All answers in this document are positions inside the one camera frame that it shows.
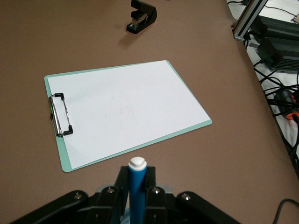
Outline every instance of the table surface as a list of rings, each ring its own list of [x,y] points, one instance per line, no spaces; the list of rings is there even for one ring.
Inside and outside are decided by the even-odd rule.
[[[156,22],[128,33],[130,1],[0,2],[0,223],[75,189],[92,195],[142,156],[157,183],[194,191],[241,223],[272,223],[299,181],[226,1],[149,0]],[[65,173],[43,78],[168,60],[213,124]],[[279,223],[295,223],[286,204]]]

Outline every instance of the bolt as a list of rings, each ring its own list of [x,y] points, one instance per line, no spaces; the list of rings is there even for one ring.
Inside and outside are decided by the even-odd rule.
[[[113,189],[113,188],[109,187],[109,188],[107,189],[107,193],[112,194],[113,192],[114,192],[114,189]]]
[[[189,195],[187,195],[186,193],[182,194],[182,198],[185,199],[186,201],[189,201],[191,199],[191,197]]]
[[[159,188],[153,188],[152,192],[154,192],[156,195],[160,193]]]
[[[76,195],[74,196],[75,199],[80,199],[82,198],[82,194],[79,194],[78,192],[76,193]]]

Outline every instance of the marker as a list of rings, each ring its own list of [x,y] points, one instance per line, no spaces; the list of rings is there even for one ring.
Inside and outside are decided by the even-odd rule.
[[[130,224],[142,224],[145,210],[144,181],[147,163],[142,157],[134,157],[129,165]]]

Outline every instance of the sheet of paper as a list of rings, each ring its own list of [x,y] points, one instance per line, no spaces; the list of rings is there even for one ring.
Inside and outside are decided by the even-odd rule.
[[[74,133],[64,136],[72,169],[210,118],[167,61],[48,78],[63,92]],[[62,103],[57,110],[64,112]]]

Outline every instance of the stapler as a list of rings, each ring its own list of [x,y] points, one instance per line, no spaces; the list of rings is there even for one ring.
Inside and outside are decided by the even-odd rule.
[[[127,25],[127,31],[132,34],[138,34],[156,21],[156,7],[138,0],[132,0],[131,7],[137,9],[131,13],[132,22]]]

